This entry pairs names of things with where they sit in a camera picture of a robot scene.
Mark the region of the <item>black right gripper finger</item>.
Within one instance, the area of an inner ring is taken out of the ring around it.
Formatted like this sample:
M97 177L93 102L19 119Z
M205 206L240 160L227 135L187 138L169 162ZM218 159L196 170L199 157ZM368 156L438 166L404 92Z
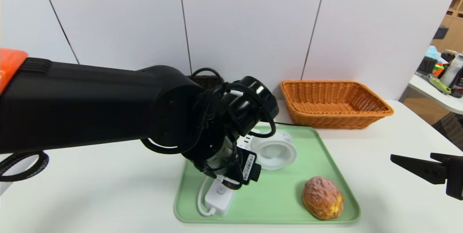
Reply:
M460 158L462 159L463 156L455 156L451 154L442 154L442 153L431 153L430 158L436 160L441 163L447 163L452 158Z
M441 162L421 160L392 154L390 160L431 184L445 184L447 168Z

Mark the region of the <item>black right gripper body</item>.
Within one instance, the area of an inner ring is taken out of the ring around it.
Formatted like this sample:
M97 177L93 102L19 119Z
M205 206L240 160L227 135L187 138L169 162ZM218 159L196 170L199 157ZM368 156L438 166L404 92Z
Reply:
M463 158L452 157L446 163L447 185L445 193L455 199L463 200Z

